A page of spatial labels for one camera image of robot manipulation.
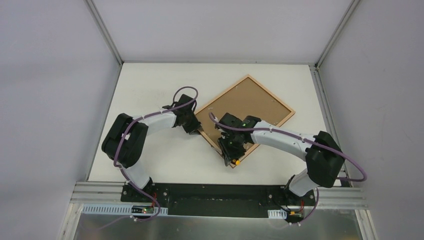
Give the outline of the brown wooden photo frame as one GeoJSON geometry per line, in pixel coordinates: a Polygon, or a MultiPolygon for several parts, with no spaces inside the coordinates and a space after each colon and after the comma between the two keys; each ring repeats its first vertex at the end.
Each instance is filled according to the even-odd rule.
{"type": "Polygon", "coordinates": [[[212,112],[218,119],[229,113],[240,120],[258,117],[271,125],[281,127],[296,111],[250,75],[244,76],[231,87],[195,111],[201,122],[200,134],[222,155],[218,138],[221,132],[209,118],[212,112]]]}

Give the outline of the black orange handle screwdriver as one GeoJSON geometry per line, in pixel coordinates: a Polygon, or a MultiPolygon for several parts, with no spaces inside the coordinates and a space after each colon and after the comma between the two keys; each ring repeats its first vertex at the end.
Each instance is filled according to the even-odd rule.
{"type": "Polygon", "coordinates": [[[234,166],[238,166],[238,165],[240,164],[240,160],[238,160],[238,159],[233,159],[233,160],[231,161],[231,164],[232,164],[232,165],[234,165],[234,166]]]}

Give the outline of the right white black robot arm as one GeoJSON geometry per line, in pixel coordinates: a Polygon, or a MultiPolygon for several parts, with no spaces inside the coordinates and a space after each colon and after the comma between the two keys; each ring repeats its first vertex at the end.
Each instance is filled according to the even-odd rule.
{"type": "Polygon", "coordinates": [[[306,168],[293,175],[284,186],[284,200],[296,205],[316,187],[332,188],[345,162],[340,147],[333,137],[320,131],[303,134],[272,125],[255,116],[244,120],[225,113],[218,119],[213,113],[209,118],[220,131],[218,147],[225,165],[234,165],[246,154],[246,144],[269,146],[298,157],[306,168]]]}

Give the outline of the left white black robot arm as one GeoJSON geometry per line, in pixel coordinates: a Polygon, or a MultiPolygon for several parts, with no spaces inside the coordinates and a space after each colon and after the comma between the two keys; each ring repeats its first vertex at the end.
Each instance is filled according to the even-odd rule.
{"type": "Polygon", "coordinates": [[[158,113],[143,117],[121,113],[113,122],[101,150],[119,168],[128,184],[134,188],[134,197],[140,202],[149,201],[153,195],[153,180],[141,163],[146,138],[176,127],[182,127],[187,134],[197,132],[201,123],[194,113],[196,106],[197,101],[193,97],[182,94],[178,101],[163,106],[158,113]]]}

